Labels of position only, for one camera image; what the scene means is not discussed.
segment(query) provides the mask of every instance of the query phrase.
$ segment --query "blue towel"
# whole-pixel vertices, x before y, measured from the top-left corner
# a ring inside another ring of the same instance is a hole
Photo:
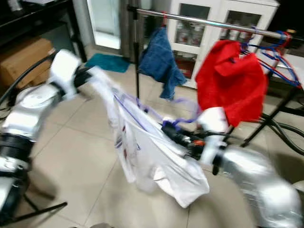
[[[172,100],[175,86],[186,83],[187,79],[175,63],[165,27],[152,34],[147,49],[142,53],[139,70],[164,83],[161,98]]]
[[[119,73],[124,73],[127,71],[130,63],[124,60],[123,57],[120,56],[111,56],[104,54],[95,54],[92,58],[87,61],[85,66],[94,67],[99,66],[103,70],[110,70]]]

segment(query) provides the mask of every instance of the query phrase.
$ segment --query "black cable on floor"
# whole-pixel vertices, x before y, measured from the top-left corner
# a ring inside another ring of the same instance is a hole
[[[262,119],[268,118],[269,116],[267,114],[263,114],[262,115]],[[304,132],[301,131],[300,129],[290,126],[288,124],[284,124],[284,123],[278,123],[275,120],[271,120],[270,124],[268,125],[268,127],[277,135],[279,136],[285,143],[286,145],[288,145],[291,149],[293,149],[296,153],[303,155],[304,156],[304,150],[302,148],[300,148],[298,145],[296,145],[290,138],[289,136],[286,134],[286,132],[283,130],[287,129],[289,131],[292,131],[302,137],[304,137]]]

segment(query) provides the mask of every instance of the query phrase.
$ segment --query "glass cabinet door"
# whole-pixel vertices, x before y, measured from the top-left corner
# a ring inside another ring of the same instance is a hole
[[[197,55],[184,51],[174,51],[173,53],[177,67],[187,79],[191,79]]]
[[[260,19],[261,19],[261,15],[259,14],[229,10],[225,22],[236,26],[255,28],[258,25]],[[249,38],[250,38],[250,34],[246,32],[229,30],[226,28],[221,29],[220,37],[219,37],[219,39],[237,40],[240,42],[244,42]]]
[[[170,13],[199,19],[216,20],[221,0],[171,0]],[[173,50],[198,55],[208,43],[212,29],[208,26],[169,19],[168,38]]]
[[[210,7],[182,3],[179,15],[207,19]],[[178,21],[176,26],[175,43],[199,47],[205,26],[198,23]]]

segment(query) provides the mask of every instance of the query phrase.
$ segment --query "door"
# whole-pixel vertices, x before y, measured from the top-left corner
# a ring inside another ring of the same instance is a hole
[[[172,0],[171,14],[215,20],[221,0]],[[197,59],[201,49],[207,45],[212,29],[198,23],[170,19],[168,38],[179,69],[188,82],[185,86],[195,87]]]
[[[250,0],[247,0],[246,2],[223,0],[216,21],[249,28],[267,29],[274,13],[276,12],[278,3],[271,0],[265,1],[265,4],[262,4],[263,2],[264,1],[261,1],[261,4],[256,4],[251,3]],[[242,42],[246,41],[247,33],[224,28],[214,28],[209,40],[209,47],[203,50],[204,53],[202,53],[202,56],[205,57],[215,42],[221,39]],[[261,35],[254,35],[254,38],[250,43],[257,45],[260,43],[261,39]]]
[[[87,0],[87,6],[95,44],[119,50],[119,0]]]

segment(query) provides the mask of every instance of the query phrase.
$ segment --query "teal mat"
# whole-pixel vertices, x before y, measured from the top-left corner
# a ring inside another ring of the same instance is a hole
[[[123,57],[120,56],[111,56],[104,54],[95,54],[92,58],[90,58],[85,66],[94,67],[99,66],[103,70],[110,70],[119,73],[124,73],[127,71],[130,63],[124,60]]]

